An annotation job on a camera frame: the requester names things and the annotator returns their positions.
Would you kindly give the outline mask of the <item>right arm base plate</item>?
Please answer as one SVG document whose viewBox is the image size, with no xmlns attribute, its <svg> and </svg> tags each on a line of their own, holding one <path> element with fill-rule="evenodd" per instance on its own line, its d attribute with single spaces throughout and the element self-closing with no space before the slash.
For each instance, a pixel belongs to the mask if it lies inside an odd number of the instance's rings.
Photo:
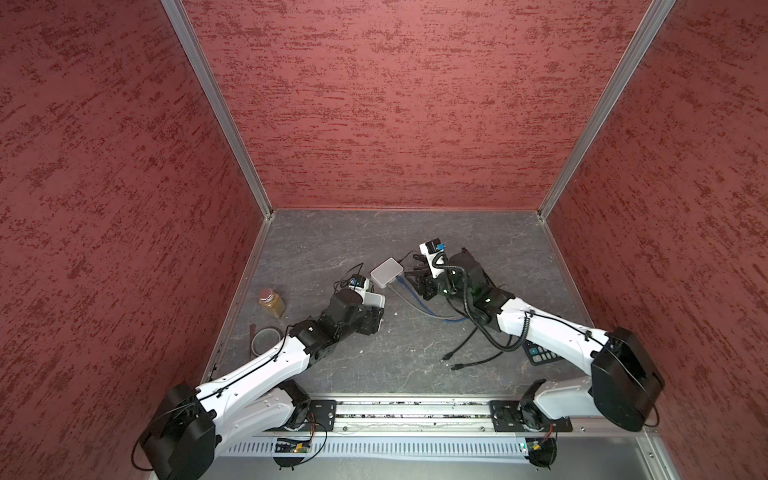
<svg viewBox="0 0 768 480">
<path fill-rule="evenodd" d="M 546 434 L 573 431 L 572 423 L 568 418 L 549 419 L 536 410 L 533 404 L 520 407 L 519 401 L 492 400 L 489 402 L 489 410 L 496 433 Z"/>
</svg>

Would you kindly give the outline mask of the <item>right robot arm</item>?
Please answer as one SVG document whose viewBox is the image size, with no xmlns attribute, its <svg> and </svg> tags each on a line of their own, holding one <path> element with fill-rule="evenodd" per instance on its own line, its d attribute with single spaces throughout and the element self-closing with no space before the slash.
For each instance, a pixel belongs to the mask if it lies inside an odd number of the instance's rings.
<svg viewBox="0 0 768 480">
<path fill-rule="evenodd" d="M 602 417 L 639 432 L 659 424 L 656 402 L 665 381 L 637 336 L 624 328 L 607 332 L 541 310 L 498 287 L 472 254 L 448 256 L 435 239 L 416 255 L 414 288 L 424 299 L 441 296 L 497 351 L 510 353 L 531 342 L 581 371 L 578 378 L 537 380 L 518 403 L 518 418 L 531 431 L 572 417 Z"/>
</svg>

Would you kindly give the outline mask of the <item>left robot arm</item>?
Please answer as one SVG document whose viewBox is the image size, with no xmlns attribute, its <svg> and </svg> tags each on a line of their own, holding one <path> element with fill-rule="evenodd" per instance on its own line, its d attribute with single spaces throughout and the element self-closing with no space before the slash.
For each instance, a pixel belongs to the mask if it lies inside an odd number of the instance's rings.
<svg viewBox="0 0 768 480">
<path fill-rule="evenodd" d="M 148 470 L 159 479 L 199 479 L 227 448 L 263 431 L 299 429 L 310 398 L 294 378 L 352 334 L 378 332 L 386 298 L 368 286 L 334 293 L 328 306 L 286 328 L 282 339 L 246 365 L 193 387 L 171 387 L 139 435 Z"/>
</svg>

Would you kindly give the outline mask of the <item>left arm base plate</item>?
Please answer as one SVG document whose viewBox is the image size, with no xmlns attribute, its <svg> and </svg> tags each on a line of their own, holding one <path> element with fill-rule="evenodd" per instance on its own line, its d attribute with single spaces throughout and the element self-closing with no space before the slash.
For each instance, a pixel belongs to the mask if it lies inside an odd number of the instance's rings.
<svg viewBox="0 0 768 480">
<path fill-rule="evenodd" d="M 337 407 L 337 400 L 310 400 L 297 409 L 286 425 L 270 428 L 268 432 L 311 432 L 313 429 L 320 429 L 321 432 L 332 432 L 334 430 Z"/>
</svg>

